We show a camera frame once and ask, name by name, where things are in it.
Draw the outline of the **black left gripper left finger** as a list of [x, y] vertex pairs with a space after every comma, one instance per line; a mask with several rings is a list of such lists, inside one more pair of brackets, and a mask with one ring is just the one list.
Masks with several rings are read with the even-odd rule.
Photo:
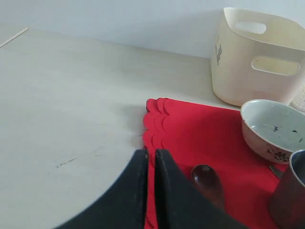
[[58, 229], [143, 229], [147, 209], [148, 151], [138, 149], [111, 187]]

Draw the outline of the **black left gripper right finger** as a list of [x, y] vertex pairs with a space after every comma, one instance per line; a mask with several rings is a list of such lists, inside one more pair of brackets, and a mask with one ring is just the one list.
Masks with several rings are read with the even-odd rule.
[[187, 179], [169, 151], [155, 152], [155, 208], [160, 229], [244, 229]]

